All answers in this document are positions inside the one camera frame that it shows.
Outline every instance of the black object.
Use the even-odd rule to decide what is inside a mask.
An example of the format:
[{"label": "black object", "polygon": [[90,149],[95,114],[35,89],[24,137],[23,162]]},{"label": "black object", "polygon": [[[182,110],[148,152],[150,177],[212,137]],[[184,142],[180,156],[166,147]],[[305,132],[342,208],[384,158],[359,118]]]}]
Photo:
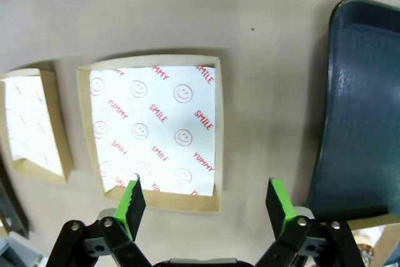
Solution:
[{"label": "black object", "polygon": [[343,0],[329,24],[324,132],[307,200],[316,219],[400,216],[400,10]]},{"label": "black object", "polygon": [[29,237],[29,223],[8,178],[2,157],[0,156],[0,219],[9,233],[15,231]]},{"label": "black object", "polygon": [[[143,194],[132,198],[127,216],[142,216],[144,206],[135,206],[133,202],[142,202]],[[278,201],[277,194],[267,195],[272,203]],[[275,216],[276,224],[283,224],[282,212],[268,206],[270,216]],[[140,218],[134,219],[137,224],[129,228],[139,228]],[[104,217],[90,226],[81,221],[71,220],[65,223],[51,252],[47,267],[92,267],[98,257],[111,254],[121,267],[152,267],[144,254],[127,235],[122,224],[113,217]],[[313,256],[318,266],[322,267],[363,267],[358,247],[348,224],[332,222],[327,225],[315,219],[297,216],[285,225],[285,230],[269,247],[254,267],[287,267]],[[195,261],[171,259],[160,262],[154,267],[252,267],[252,264],[236,259],[217,259],[212,261]]]}]

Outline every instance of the table surface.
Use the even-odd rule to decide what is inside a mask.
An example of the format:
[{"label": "table surface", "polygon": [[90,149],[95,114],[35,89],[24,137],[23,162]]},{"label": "table surface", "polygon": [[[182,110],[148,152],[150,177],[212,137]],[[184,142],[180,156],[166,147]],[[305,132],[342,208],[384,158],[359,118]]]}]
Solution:
[{"label": "table surface", "polygon": [[[100,192],[84,142],[76,68],[122,54],[204,54],[222,62],[224,191],[218,214],[147,209],[137,237],[155,263],[237,257],[251,263],[273,241],[268,178],[295,204],[311,179],[326,86],[326,34],[340,0],[0,0],[0,71],[55,65],[75,169],[65,186],[9,169],[45,255],[64,222],[115,207]],[[400,6],[400,0],[377,0]],[[99,266],[113,266],[110,259]]]}]

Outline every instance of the square cardboard box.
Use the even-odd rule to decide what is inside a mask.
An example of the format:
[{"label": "square cardboard box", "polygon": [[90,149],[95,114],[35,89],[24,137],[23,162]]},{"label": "square cardboard box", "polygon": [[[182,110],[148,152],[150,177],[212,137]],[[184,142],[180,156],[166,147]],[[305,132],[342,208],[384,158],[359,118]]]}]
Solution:
[{"label": "square cardboard box", "polygon": [[223,181],[223,92],[221,81],[221,65],[218,58],[209,56],[192,55],[152,55],[130,58],[112,59],[83,66],[77,70],[77,83],[79,90],[79,101],[81,105],[81,116],[86,135],[87,147],[97,180],[105,197],[121,199],[124,187],[115,186],[107,191],[101,176],[98,150],[94,132],[94,121],[91,104],[90,72],[114,70],[123,73],[125,68],[145,67],[167,67],[167,66],[204,66],[214,68],[215,71],[215,157],[214,157],[214,188],[212,196],[200,196],[190,194],[168,193],[162,191],[143,190],[146,203],[149,206],[176,209],[181,211],[219,211]]},{"label": "square cardboard box", "polygon": [[[65,184],[73,162],[59,105],[55,73],[20,69],[0,75],[0,114],[0,140],[5,162],[22,174],[54,184]],[[7,120],[7,115],[11,114],[12,119]],[[17,130],[8,125],[15,122]],[[24,145],[24,151],[22,147],[19,150],[14,147],[15,152],[21,151],[18,155],[12,154],[10,143],[16,132],[19,135],[18,144]]]}]

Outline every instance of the bolt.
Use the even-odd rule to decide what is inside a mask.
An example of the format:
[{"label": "bolt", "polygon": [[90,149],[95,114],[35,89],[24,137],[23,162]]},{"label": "bolt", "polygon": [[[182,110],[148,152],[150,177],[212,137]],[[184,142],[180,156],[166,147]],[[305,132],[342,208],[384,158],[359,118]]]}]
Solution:
[{"label": "bolt", "polygon": [[111,219],[107,219],[107,220],[105,220],[105,222],[104,222],[104,226],[105,227],[109,227],[109,226],[111,226],[113,224],[113,221],[111,220]]},{"label": "bolt", "polygon": [[297,224],[300,225],[300,226],[306,226],[307,225],[307,220],[305,220],[303,217],[300,217],[297,220]]},{"label": "bolt", "polygon": [[76,223],[76,222],[71,226],[71,229],[72,229],[73,231],[76,231],[78,228],[79,228],[79,224]]},{"label": "bolt", "polygon": [[333,221],[332,224],[331,224],[331,226],[332,226],[334,229],[339,229],[339,228],[340,228],[340,224],[339,224],[337,221]]}]

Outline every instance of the white paper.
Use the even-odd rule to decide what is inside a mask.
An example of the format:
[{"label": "white paper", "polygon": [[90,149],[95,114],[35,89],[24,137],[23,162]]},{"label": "white paper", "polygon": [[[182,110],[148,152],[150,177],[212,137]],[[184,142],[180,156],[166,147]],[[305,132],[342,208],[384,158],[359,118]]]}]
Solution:
[{"label": "white paper", "polygon": [[103,185],[140,175],[142,188],[213,195],[215,69],[91,71],[91,106]]},{"label": "white paper", "polygon": [[12,159],[28,159],[62,176],[40,76],[18,76],[3,81]]}]

